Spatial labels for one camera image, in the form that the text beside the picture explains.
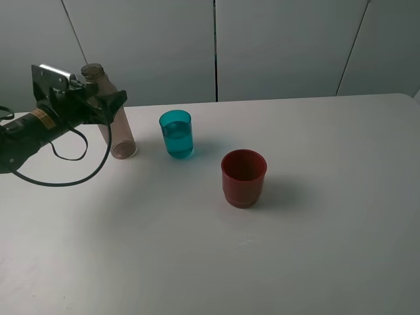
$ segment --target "red cup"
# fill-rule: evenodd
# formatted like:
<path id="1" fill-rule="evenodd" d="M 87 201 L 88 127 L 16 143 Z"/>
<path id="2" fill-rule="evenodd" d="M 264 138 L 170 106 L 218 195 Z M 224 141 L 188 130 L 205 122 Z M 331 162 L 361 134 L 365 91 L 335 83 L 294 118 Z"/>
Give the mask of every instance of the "red cup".
<path id="1" fill-rule="evenodd" d="M 263 190 L 267 163 L 251 150 L 235 150 L 222 160 L 223 192 L 228 203 L 248 208 L 257 202 Z"/>

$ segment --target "table surface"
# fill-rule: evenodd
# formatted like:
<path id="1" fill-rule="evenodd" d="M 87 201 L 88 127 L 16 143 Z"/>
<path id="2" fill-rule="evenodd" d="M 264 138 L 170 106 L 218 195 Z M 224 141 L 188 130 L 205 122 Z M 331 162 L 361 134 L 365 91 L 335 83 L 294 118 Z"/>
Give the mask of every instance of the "table surface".
<path id="1" fill-rule="evenodd" d="M 195 155 L 172 159 L 158 119 L 192 114 Z M 388 94 L 127 108 L 138 153 L 91 181 L 0 176 L 0 314 L 420 312 L 420 106 Z M 21 168 L 53 182 L 100 162 L 49 146 Z M 83 141 L 56 141 L 68 157 Z M 261 200 L 236 209 L 222 157 L 267 160 Z"/>

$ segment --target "orange label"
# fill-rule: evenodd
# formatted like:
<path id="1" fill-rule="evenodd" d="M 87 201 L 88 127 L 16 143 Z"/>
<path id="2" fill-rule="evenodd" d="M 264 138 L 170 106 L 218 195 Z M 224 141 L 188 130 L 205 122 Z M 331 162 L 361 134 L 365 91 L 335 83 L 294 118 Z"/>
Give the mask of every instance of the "orange label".
<path id="1" fill-rule="evenodd" d="M 34 115 L 36 118 L 38 118 L 42 122 L 42 124 L 44 124 L 45 128 L 47 128 L 48 130 L 56 127 L 55 122 L 43 110 L 36 109 L 36 110 L 33 110 L 31 114 Z"/>

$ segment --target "teal glass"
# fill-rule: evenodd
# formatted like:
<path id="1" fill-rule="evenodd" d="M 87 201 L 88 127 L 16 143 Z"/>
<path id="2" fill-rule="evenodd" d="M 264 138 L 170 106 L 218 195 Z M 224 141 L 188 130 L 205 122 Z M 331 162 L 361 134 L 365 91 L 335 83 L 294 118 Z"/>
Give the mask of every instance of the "teal glass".
<path id="1" fill-rule="evenodd" d="M 193 153 L 191 116 L 184 110 L 171 110 L 159 119 L 166 150 L 176 159 Z"/>

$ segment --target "clear plastic bottle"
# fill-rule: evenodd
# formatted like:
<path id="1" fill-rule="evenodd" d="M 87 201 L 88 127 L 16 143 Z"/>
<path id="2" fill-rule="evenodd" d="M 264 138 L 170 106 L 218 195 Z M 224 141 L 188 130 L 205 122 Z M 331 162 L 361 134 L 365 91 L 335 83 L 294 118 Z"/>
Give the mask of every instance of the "clear plastic bottle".
<path id="1" fill-rule="evenodd" d="M 105 96 L 118 92 L 114 84 L 110 82 L 104 68 L 100 64 L 87 64 L 81 69 L 81 74 L 85 77 L 87 84 L 97 84 L 98 92 L 96 95 Z M 89 102 L 93 106 L 98 106 L 95 98 Z M 100 132 L 108 144 L 108 129 L 104 125 L 99 125 Z M 112 146 L 111 154 L 116 159 L 127 159 L 133 156 L 136 151 L 136 143 L 130 129 L 124 107 L 121 107 L 115 115 L 114 122 L 111 124 Z"/>

